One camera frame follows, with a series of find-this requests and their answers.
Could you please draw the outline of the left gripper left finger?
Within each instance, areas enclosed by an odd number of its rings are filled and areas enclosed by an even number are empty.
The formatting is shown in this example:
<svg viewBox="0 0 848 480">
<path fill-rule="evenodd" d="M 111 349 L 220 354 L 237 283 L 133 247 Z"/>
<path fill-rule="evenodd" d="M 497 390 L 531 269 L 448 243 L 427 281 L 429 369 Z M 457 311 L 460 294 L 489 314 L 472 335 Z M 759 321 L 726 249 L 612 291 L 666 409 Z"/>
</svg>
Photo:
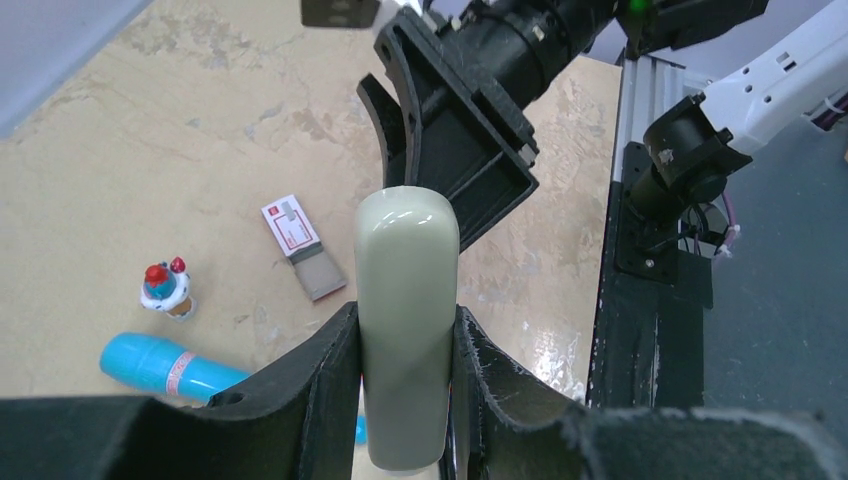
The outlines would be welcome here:
<svg viewBox="0 0 848 480">
<path fill-rule="evenodd" d="M 145 396 L 1 404 L 5 479 L 347 479 L 360 392 L 357 306 L 202 408 Z"/>
</svg>

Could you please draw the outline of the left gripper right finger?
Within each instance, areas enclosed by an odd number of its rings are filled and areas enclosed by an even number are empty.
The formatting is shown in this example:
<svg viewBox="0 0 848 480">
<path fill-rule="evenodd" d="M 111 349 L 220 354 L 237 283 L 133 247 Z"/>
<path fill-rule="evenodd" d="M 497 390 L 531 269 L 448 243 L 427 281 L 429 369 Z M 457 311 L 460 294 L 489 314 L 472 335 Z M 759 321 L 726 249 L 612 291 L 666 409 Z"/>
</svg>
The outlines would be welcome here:
<svg viewBox="0 0 848 480">
<path fill-rule="evenodd" d="M 846 450 L 806 415 L 589 408 L 501 350 L 472 313 L 453 326 L 449 451 L 457 479 L 843 479 Z"/>
</svg>

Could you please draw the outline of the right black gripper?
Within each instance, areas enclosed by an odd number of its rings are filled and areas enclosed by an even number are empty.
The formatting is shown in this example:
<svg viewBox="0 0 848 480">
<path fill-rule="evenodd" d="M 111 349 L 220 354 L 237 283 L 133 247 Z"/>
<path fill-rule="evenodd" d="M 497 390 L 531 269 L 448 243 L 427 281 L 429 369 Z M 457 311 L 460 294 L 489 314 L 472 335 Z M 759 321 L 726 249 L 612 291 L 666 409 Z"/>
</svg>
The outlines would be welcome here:
<svg viewBox="0 0 848 480">
<path fill-rule="evenodd" d="M 357 95 L 380 144 L 383 187 L 447 198 L 466 250 L 538 188 L 532 128 L 443 19 L 403 7 L 374 50 L 394 89 L 367 74 Z"/>
</svg>

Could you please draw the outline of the grey-green stapler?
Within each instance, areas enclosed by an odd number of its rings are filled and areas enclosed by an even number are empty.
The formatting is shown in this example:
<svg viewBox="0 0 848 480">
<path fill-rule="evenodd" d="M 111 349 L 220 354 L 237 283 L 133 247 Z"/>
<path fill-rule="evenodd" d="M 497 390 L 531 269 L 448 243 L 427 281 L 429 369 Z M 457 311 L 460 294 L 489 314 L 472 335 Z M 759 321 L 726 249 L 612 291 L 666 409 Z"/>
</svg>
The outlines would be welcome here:
<svg viewBox="0 0 848 480">
<path fill-rule="evenodd" d="M 441 194 L 369 195 L 355 224 L 368 453 L 392 475 L 436 463 L 448 426 L 459 229 Z"/>
</svg>

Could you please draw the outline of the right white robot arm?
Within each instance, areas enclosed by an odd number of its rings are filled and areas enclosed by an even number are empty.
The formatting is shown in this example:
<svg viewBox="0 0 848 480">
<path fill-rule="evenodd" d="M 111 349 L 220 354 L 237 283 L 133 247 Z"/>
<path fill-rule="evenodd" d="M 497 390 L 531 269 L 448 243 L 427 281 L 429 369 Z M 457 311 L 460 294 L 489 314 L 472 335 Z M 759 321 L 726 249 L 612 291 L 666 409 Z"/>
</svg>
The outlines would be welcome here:
<svg viewBox="0 0 848 480">
<path fill-rule="evenodd" d="M 393 83 L 358 94 L 387 188 L 438 192 L 468 247 L 537 188 L 524 109 L 612 21 L 631 58 L 716 37 L 762 1 L 473 1 L 452 20 L 402 6 L 375 49 Z M 645 131 L 651 158 L 637 214 L 666 225 L 715 198 L 788 123 L 847 82 L 847 5 L 832 1 L 740 69 L 683 98 Z"/>
</svg>

